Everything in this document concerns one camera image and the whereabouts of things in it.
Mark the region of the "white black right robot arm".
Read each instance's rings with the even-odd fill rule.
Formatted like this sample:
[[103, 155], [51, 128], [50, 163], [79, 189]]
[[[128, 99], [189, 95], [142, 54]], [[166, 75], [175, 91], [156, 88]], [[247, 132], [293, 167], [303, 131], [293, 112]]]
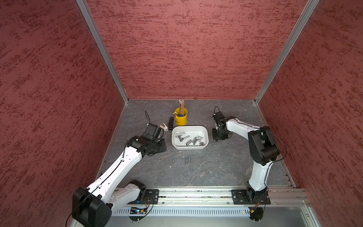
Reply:
[[268, 196], [266, 181], [270, 168], [278, 162], [280, 155], [275, 134], [267, 126], [253, 126], [232, 116], [225, 117], [222, 112], [213, 114], [213, 119], [216, 124], [212, 129], [214, 141], [226, 140], [233, 133], [248, 140], [253, 168], [244, 198], [250, 204], [258, 203], [263, 197]]

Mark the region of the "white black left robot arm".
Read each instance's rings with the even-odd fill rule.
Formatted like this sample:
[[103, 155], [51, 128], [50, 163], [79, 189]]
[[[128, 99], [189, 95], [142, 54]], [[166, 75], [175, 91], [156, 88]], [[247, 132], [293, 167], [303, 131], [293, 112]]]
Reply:
[[118, 159], [87, 188], [78, 188], [72, 197], [71, 217], [84, 227], [104, 227], [112, 212], [130, 202], [142, 202], [149, 205], [146, 186], [133, 180], [120, 191], [119, 183], [128, 172], [147, 156], [166, 151], [164, 139], [145, 139], [134, 136], [127, 141], [123, 153]]

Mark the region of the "white plastic storage box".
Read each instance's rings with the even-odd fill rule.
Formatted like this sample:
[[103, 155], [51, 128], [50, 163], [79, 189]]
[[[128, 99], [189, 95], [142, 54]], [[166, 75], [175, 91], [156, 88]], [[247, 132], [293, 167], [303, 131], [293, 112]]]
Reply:
[[177, 126], [172, 130], [172, 145], [177, 150], [204, 149], [208, 144], [209, 135], [204, 126]]

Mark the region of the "yellow pen holder bucket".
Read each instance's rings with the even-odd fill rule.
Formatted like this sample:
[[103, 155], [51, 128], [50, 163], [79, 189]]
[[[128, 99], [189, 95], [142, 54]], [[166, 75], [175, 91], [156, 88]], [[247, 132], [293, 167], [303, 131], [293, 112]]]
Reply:
[[183, 115], [182, 116], [179, 116], [179, 114], [180, 114], [180, 109], [179, 108], [177, 108], [176, 110], [175, 110], [175, 117], [174, 117], [174, 119], [175, 119], [175, 121], [176, 121], [176, 124], [178, 125], [178, 126], [185, 126], [187, 123], [188, 123], [188, 119], [187, 119], [187, 116], [188, 116], [188, 110], [186, 109], [186, 108], [184, 108], [184, 110], [183, 110]]

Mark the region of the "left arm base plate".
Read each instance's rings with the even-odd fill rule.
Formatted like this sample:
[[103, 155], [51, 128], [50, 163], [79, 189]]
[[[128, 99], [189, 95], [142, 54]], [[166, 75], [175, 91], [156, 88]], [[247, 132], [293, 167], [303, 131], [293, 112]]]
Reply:
[[142, 189], [135, 201], [136, 204], [157, 204], [159, 200], [158, 189]]

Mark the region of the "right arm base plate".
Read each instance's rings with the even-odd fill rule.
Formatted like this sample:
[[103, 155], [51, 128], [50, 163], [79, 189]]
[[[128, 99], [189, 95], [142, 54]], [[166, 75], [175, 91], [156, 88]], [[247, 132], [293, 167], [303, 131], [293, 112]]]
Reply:
[[267, 190], [255, 192], [253, 190], [232, 190], [232, 200], [234, 205], [270, 205], [271, 201]]

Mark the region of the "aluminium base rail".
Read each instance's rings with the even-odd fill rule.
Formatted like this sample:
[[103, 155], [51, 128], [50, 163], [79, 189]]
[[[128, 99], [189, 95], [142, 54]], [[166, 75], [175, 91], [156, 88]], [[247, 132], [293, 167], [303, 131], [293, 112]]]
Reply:
[[[159, 187], [157, 206], [232, 207], [232, 190], [242, 189], [242, 186]], [[301, 188], [270, 186], [268, 196], [271, 202], [268, 207], [312, 207]]]

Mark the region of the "aluminium corner post right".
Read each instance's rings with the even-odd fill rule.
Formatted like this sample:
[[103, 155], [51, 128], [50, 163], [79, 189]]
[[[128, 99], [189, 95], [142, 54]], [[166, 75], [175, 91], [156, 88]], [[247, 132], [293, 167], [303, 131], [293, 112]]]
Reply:
[[307, 24], [308, 20], [310, 19], [311, 15], [313, 14], [314, 10], [316, 9], [319, 0], [308, 0], [306, 6], [304, 7], [300, 17], [298, 18], [292, 32], [290, 33], [288, 39], [286, 40], [276, 62], [271, 68], [267, 78], [265, 79], [262, 87], [260, 88], [258, 94], [256, 95], [254, 101], [256, 105], [259, 105], [263, 96], [265, 95], [268, 87], [272, 83], [273, 79], [275, 78], [276, 74], [278, 73], [280, 67], [282, 66], [283, 62], [285, 61], [286, 57], [288, 56], [289, 52], [293, 48], [295, 42], [299, 38], [299, 35], [303, 31], [305, 25]]

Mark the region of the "aluminium corner post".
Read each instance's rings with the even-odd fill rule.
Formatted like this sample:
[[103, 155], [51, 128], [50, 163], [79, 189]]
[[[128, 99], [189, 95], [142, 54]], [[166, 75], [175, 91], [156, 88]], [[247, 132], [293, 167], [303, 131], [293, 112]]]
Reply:
[[97, 25], [95, 23], [95, 20], [91, 14], [91, 11], [89, 9], [89, 6], [87, 4], [87, 1], [85, 0], [76, 0], [77, 4], [78, 4], [78, 7], [83, 15], [83, 18], [85, 19], [87, 25], [88, 25], [88, 28], [98, 46], [98, 49], [107, 65], [107, 68], [119, 90], [119, 93], [121, 94], [122, 98], [123, 98], [123, 101], [125, 104], [128, 104], [129, 103], [129, 97], [126, 93], [126, 90], [124, 88], [124, 86], [122, 85], [122, 82], [119, 78], [119, 75], [117, 73], [117, 70], [112, 62], [112, 59], [109, 55], [109, 52], [104, 44], [104, 41], [102, 39], [102, 36], [97, 28]]
[[265, 79], [262, 87], [260, 88], [258, 94], [256, 95], [254, 101], [256, 105], [259, 105], [263, 96], [265, 95], [268, 87], [272, 83], [273, 79], [275, 78], [276, 74], [278, 73], [280, 67], [282, 66], [283, 62], [285, 61], [286, 57], [288, 56], [289, 52], [293, 48], [295, 42], [299, 38], [299, 35], [303, 31], [305, 25], [307, 24], [308, 20], [310, 19], [311, 15], [313, 14], [314, 10], [316, 9], [319, 0], [308, 0], [306, 6], [304, 7], [300, 17], [298, 18], [292, 32], [290, 33], [288, 39], [286, 40], [276, 62], [271, 68], [267, 78]]

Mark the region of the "aluminium corner post left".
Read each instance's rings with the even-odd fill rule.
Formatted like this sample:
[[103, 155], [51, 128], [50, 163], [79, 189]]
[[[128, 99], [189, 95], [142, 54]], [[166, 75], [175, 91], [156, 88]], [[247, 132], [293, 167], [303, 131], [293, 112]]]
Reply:
[[83, 15], [83, 18], [85, 19], [87, 25], [88, 25], [88, 28], [98, 46], [98, 49], [107, 65], [107, 68], [119, 90], [119, 93], [121, 94], [122, 98], [123, 98], [123, 101], [125, 104], [128, 104], [129, 103], [129, 97], [126, 93], [126, 90], [124, 88], [124, 86], [122, 85], [122, 82], [119, 78], [119, 75], [117, 73], [117, 70], [112, 62], [112, 59], [109, 55], [109, 52], [104, 44], [104, 41], [102, 39], [102, 36], [97, 28], [97, 25], [95, 23], [95, 20], [91, 14], [91, 11], [89, 9], [89, 6], [87, 4], [87, 1], [85, 0], [76, 0], [77, 4], [78, 4], [78, 7]]

